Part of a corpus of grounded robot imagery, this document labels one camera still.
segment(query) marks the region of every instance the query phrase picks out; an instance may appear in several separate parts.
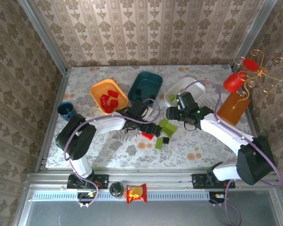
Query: wall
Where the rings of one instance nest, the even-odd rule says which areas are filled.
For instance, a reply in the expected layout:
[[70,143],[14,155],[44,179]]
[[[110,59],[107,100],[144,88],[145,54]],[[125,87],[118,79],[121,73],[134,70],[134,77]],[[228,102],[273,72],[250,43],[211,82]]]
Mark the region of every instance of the wall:
[[[281,66],[275,57],[283,57],[283,0],[278,0],[252,48],[265,53],[264,66]],[[283,68],[270,73],[283,79]],[[275,86],[275,93],[266,94],[257,85],[252,91],[252,115],[258,130],[268,137],[275,160],[283,177],[283,82],[267,80]]]
[[262,0],[32,0],[65,64],[229,64]]
[[61,74],[16,0],[0,0],[0,226],[33,172]]

